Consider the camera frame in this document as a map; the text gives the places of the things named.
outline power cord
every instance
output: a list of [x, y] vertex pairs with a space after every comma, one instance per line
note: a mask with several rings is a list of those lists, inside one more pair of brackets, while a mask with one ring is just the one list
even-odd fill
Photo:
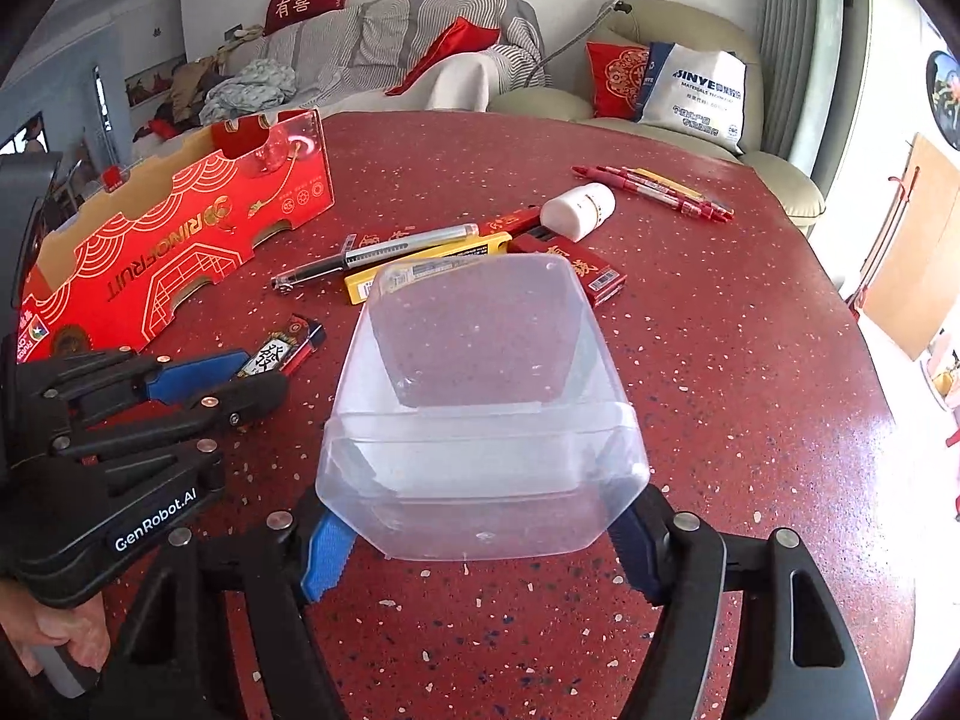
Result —
[[560, 47], [558, 50], [555, 50], [555, 52], [551, 53], [551, 55], [549, 55], [549, 57], [546, 57], [546, 59], [542, 59], [541, 61], [536, 63], [536, 66], [534, 66], [534, 69], [530, 71], [529, 76], [527, 76], [526, 81], [524, 81], [523, 88], [527, 89], [530, 86], [531, 81], [533, 81], [534, 76], [536, 75], [536, 72], [539, 71], [539, 69], [541, 69], [548, 62], [551, 62], [554, 59], [556, 59], [558, 56], [560, 56], [563, 52], [565, 52], [571, 46], [575, 45], [577, 42], [580, 42], [580, 40], [584, 38], [584, 36], [591, 33], [597, 27], [597, 25], [603, 19], [606, 19], [608, 15], [613, 13], [614, 10], [617, 10], [620, 13], [631, 13], [634, 10], [634, 6], [627, 4], [627, 2], [624, 2], [622, 0], [614, 0], [610, 4], [606, 5], [600, 11], [597, 17], [593, 20], [593, 23], [589, 25], [583, 32], [581, 32], [579, 35], [573, 38], [573, 40], [566, 43], [563, 47]]

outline metal pin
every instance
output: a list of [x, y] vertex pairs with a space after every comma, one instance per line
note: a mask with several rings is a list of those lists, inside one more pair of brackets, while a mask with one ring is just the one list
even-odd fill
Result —
[[272, 531], [285, 531], [294, 524], [294, 515], [290, 512], [279, 511], [267, 514], [267, 527]]
[[789, 528], [780, 528], [779, 531], [776, 531], [776, 541], [780, 546], [784, 546], [787, 549], [794, 549], [800, 546], [800, 537]]
[[170, 536], [167, 536], [167, 541], [170, 542], [170, 546], [185, 547], [190, 543], [191, 538], [193, 538], [193, 533], [189, 528], [174, 528], [170, 532]]
[[690, 512], [677, 512], [673, 515], [673, 524], [682, 531], [693, 533], [700, 528], [700, 518]]

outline plastic box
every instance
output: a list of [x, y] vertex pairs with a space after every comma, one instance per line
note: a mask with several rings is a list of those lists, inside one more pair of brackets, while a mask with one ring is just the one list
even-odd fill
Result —
[[326, 423], [317, 494], [389, 557], [582, 549], [650, 478], [637, 416], [553, 254], [381, 269]]

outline speckled tabletop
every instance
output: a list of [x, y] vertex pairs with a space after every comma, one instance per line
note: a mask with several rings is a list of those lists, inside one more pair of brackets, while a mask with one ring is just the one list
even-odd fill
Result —
[[[316, 473], [359, 307], [341, 280], [280, 296], [271, 274], [330, 254], [349, 231], [441, 227], [545, 201], [578, 183], [575, 164], [648, 167], [736, 209], [721, 225], [616, 193], [616, 213], [584, 239], [628, 274], [599, 322], [653, 479], [717, 530], [800, 532], [889, 716], [913, 631], [908, 469], [856, 324], [755, 173], [619, 132], [493, 114], [344, 113], [325, 135], [333, 209], [190, 298], [150, 348], [253, 350], [291, 311], [328, 330], [286, 407], [229, 445], [227, 495], [195, 531], [219, 535], [291, 507]], [[107, 591], [114, 632], [146, 562]], [[602, 720], [626, 700], [658, 615], [622, 577], [606, 536], [572, 555], [469, 565], [384, 560], [358, 543], [309, 619], [355, 720]], [[723, 709], [738, 616], [730, 598], [704, 720]], [[269, 717], [253, 664], [238, 659], [251, 717]]]

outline wooden board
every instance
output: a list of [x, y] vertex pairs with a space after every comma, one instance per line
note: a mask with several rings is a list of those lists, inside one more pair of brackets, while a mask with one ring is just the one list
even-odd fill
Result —
[[913, 194], [863, 311], [911, 360], [920, 357], [960, 295], [960, 170], [918, 135], [904, 184]]

